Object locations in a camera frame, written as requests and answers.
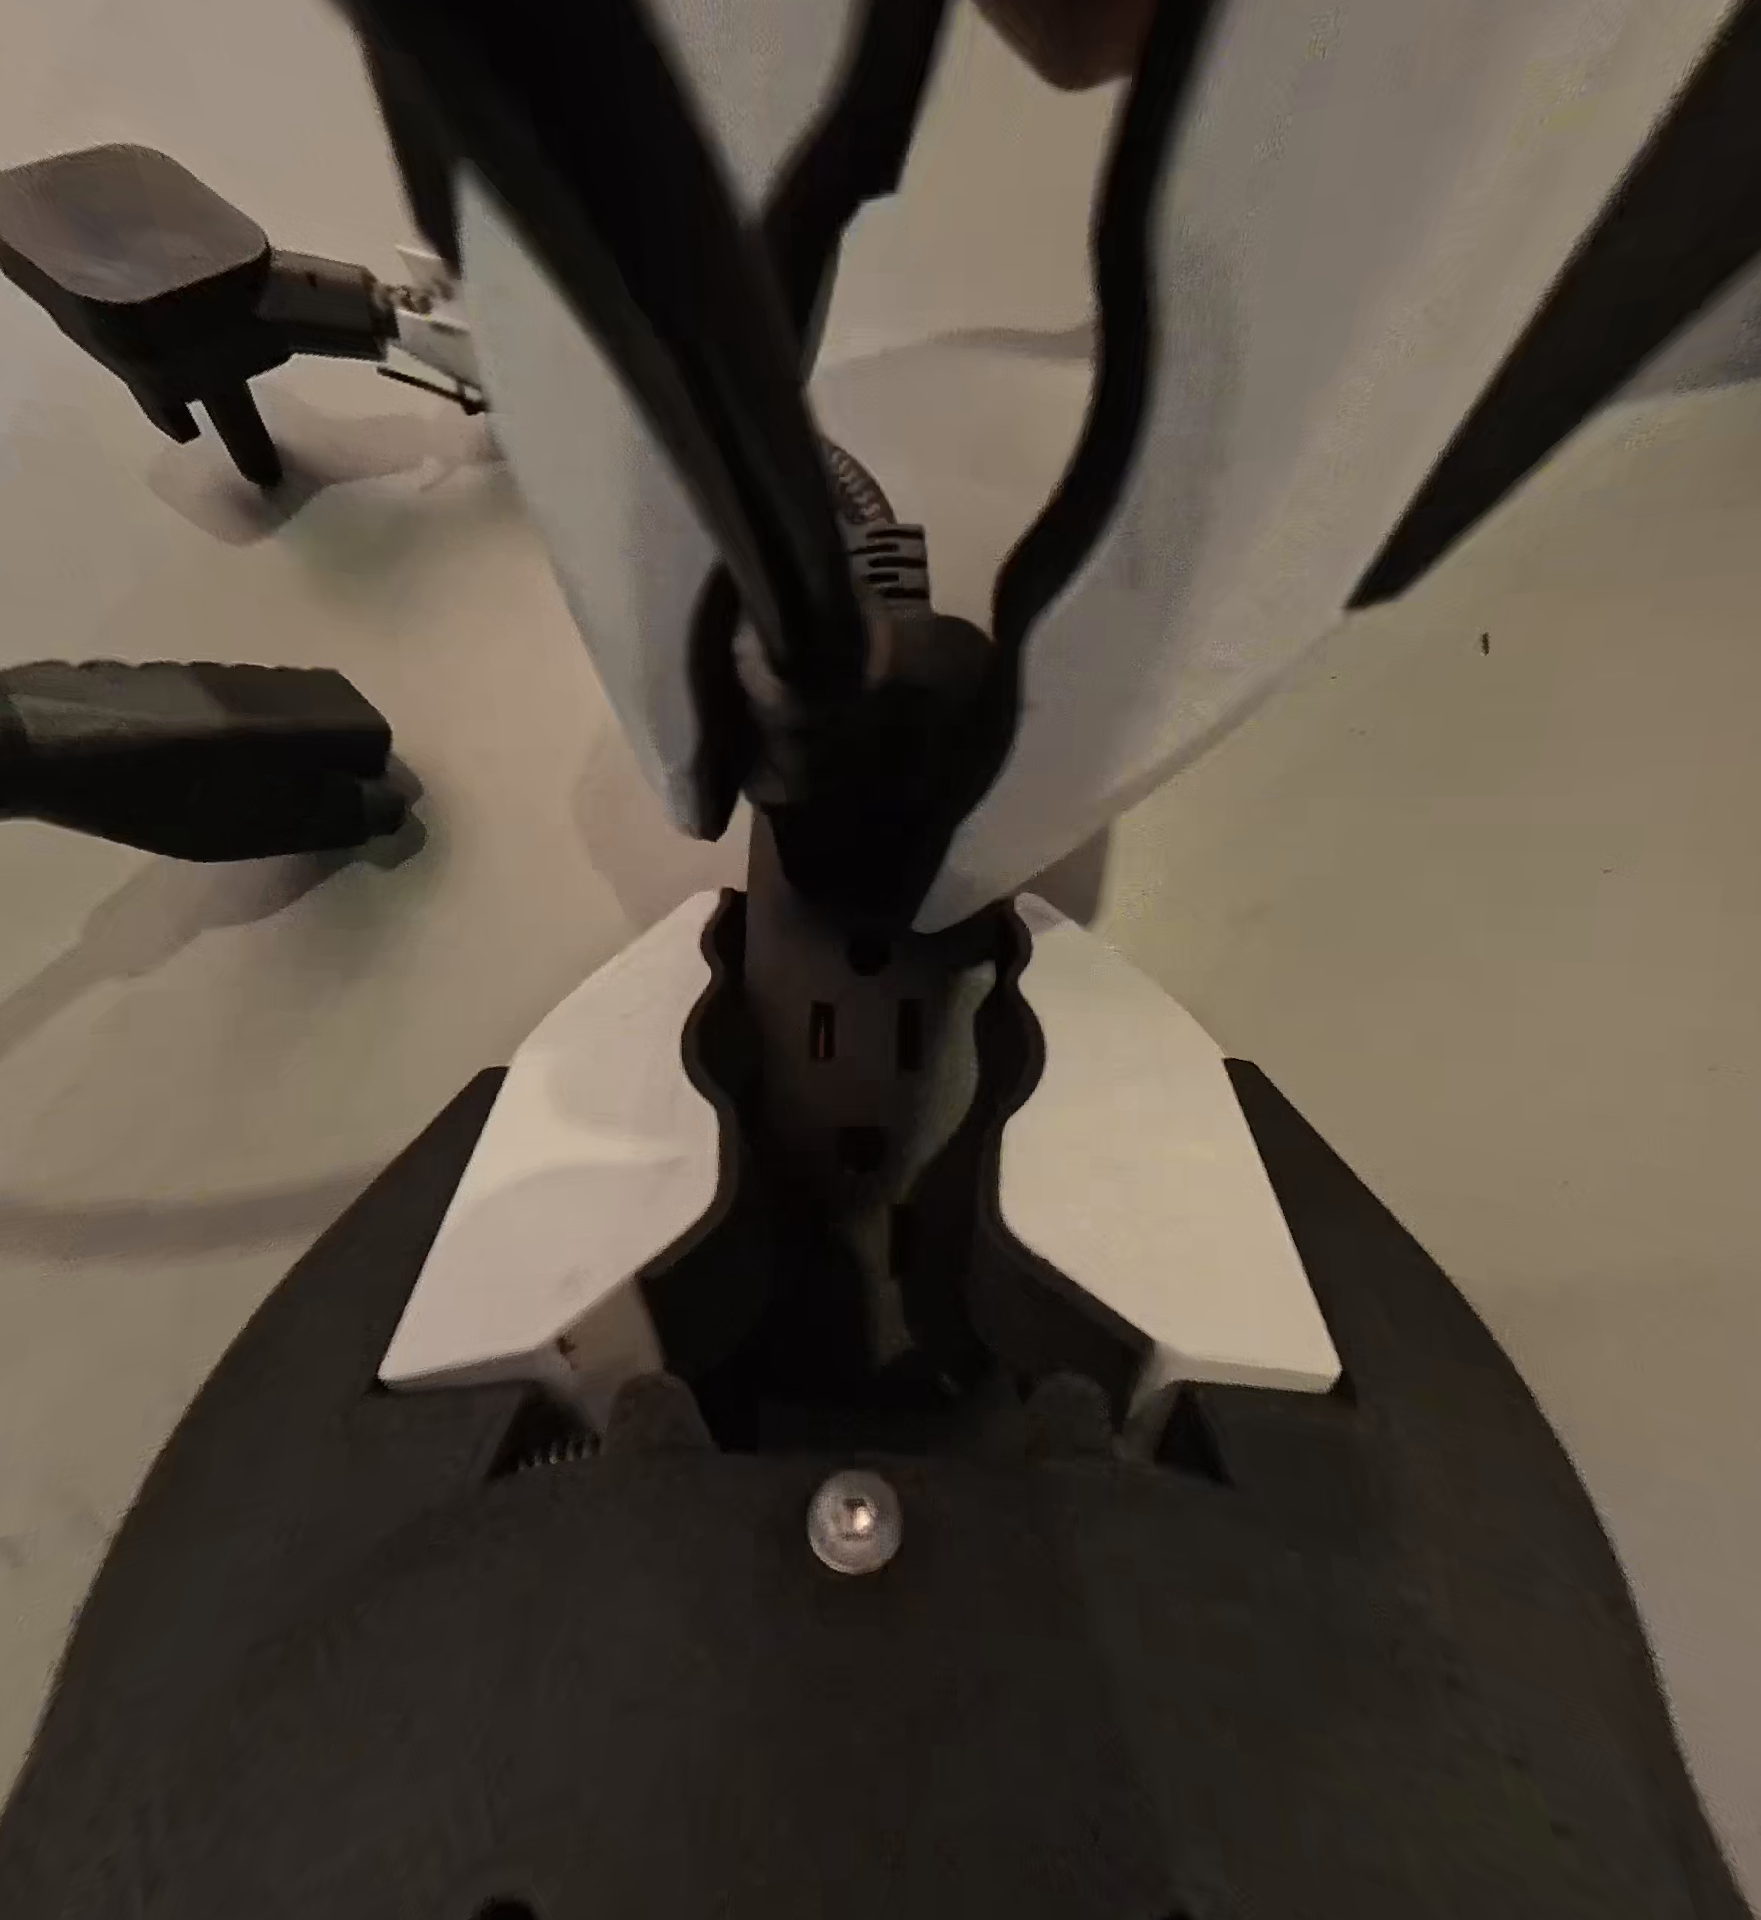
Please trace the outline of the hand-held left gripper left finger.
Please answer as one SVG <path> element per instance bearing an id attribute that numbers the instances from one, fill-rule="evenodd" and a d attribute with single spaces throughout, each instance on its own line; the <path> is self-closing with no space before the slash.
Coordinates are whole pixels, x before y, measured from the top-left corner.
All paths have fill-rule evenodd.
<path id="1" fill-rule="evenodd" d="M 642 1272 L 721 1190 L 721 1121 L 684 1038 L 714 983 L 704 941 L 735 904 L 684 899 L 519 1043 L 381 1387 L 620 1389 L 662 1369 Z"/>

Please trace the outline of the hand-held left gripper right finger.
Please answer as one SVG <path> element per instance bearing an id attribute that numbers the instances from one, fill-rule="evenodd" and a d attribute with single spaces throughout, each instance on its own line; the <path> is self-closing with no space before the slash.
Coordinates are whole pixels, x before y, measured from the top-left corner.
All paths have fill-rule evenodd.
<path id="1" fill-rule="evenodd" d="M 1149 977 L 1036 895 L 1018 997 L 1036 1091 L 1001 1147 L 1013 1236 L 1145 1339 L 1135 1390 L 1331 1390 L 1342 1361 L 1223 1050 Z"/>

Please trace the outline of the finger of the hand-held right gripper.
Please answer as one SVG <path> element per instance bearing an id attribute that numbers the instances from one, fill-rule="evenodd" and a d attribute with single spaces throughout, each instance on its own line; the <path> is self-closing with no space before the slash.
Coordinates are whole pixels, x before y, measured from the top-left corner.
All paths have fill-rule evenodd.
<path id="1" fill-rule="evenodd" d="M 529 521 L 628 749 L 673 828 L 721 840 L 700 783 L 691 628 L 716 564 L 625 387 L 476 169 L 454 172 L 461 296 Z"/>
<path id="2" fill-rule="evenodd" d="M 1102 270 L 1085 436 L 1009 557 L 1003 771 L 918 929 L 958 925 L 1171 780 L 1342 620 L 1731 5 L 1160 5 L 1143 321 Z"/>

